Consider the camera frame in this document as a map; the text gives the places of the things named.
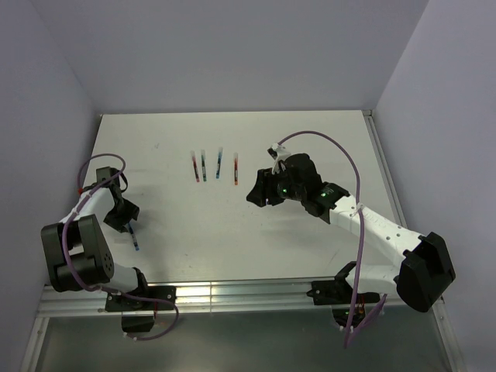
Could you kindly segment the dark blue capped pen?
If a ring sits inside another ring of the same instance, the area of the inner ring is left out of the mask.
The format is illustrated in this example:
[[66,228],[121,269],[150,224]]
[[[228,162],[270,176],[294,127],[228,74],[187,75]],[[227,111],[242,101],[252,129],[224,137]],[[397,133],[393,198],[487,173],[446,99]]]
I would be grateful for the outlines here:
[[131,239],[132,239],[132,242],[133,242],[133,246],[135,248],[135,251],[139,251],[140,250],[140,246],[138,244],[138,241],[137,241],[137,238],[136,238],[136,234],[135,234],[134,229],[133,229],[133,227],[132,227],[132,225],[131,225],[130,222],[127,224],[127,229],[129,231],[129,234],[131,235]]

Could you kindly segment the red capped pen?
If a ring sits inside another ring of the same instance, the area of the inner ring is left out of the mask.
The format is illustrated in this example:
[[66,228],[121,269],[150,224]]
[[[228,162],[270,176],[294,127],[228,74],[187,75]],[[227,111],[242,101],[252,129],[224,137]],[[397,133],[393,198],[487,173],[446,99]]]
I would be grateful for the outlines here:
[[239,154],[235,152],[233,154],[233,183],[235,186],[239,184],[238,163],[239,163]]

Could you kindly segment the light blue pen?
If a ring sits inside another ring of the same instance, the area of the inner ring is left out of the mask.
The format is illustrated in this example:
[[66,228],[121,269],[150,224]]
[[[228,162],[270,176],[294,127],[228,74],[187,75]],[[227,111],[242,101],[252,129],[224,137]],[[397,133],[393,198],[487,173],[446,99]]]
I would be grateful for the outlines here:
[[218,148],[217,160],[216,160],[216,169],[215,169],[215,179],[220,179],[221,167],[222,167],[222,155],[223,155],[223,147]]

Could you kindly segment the magenta pen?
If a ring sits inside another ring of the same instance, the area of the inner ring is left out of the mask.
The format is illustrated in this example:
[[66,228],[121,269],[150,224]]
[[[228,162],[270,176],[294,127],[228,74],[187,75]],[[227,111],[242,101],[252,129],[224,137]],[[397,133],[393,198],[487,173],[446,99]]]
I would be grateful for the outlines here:
[[193,170],[194,170],[194,175],[195,175],[195,180],[197,183],[200,182],[200,175],[199,175],[199,171],[198,171],[198,164],[197,164],[197,158],[196,158],[196,155],[195,155],[195,151],[191,151],[191,162],[192,162],[192,166],[193,166]]

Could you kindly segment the green capped pen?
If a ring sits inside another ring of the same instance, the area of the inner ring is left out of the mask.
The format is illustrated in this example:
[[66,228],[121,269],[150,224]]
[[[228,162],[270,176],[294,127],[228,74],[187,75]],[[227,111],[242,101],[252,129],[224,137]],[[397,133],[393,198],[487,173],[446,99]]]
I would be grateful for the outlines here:
[[201,149],[201,175],[203,182],[206,182],[207,181],[206,153],[204,149]]

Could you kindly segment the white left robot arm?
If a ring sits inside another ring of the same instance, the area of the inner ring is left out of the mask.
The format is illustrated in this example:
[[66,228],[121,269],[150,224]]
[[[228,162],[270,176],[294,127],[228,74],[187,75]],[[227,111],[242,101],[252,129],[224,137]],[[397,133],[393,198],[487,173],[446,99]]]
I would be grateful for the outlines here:
[[40,232],[52,287],[58,292],[104,288],[123,293],[133,309],[148,306],[151,290],[136,267],[114,262],[102,231],[105,223],[118,233],[130,233],[140,208],[123,197],[128,183],[114,167],[96,170],[96,182],[82,189],[78,203],[59,222]]

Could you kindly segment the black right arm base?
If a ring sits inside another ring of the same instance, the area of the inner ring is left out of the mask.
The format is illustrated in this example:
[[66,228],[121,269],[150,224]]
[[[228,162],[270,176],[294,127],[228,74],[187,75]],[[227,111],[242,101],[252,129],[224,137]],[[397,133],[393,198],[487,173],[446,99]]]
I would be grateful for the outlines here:
[[[335,279],[328,281],[313,281],[306,295],[313,300],[315,306],[323,305],[345,305],[345,308],[333,309],[332,316],[340,328],[345,328],[348,315],[350,314],[350,303],[352,298],[352,287],[346,281]],[[377,293],[366,292],[358,294],[351,326],[357,327],[367,314],[367,305],[375,305],[380,300]]]

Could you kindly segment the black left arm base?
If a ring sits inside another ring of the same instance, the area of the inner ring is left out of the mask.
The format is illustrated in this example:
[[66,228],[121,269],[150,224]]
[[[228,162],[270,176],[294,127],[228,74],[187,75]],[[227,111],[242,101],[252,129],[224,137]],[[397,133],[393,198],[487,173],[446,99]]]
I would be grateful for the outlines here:
[[[105,311],[121,314],[121,329],[125,336],[136,341],[158,339],[169,333],[179,319],[176,292],[175,286],[155,285],[148,287],[141,295],[108,293]],[[157,326],[157,318],[162,311],[174,311],[174,318],[165,330],[153,334],[152,329]]]

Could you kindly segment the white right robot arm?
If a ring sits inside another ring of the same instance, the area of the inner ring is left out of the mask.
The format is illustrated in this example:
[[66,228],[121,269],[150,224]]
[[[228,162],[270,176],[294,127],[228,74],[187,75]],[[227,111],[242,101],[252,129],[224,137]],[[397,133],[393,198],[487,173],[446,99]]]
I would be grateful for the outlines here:
[[274,165],[258,170],[248,202],[259,207],[300,202],[309,215],[352,233],[390,261],[348,263],[327,288],[310,290],[315,304],[343,304],[359,295],[373,303],[380,295],[397,294],[410,308],[427,312],[454,282],[453,263],[440,235],[423,236],[401,227],[359,203],[346,189],[323,181],[306,153],[291,154],[280,146],[268,153]]

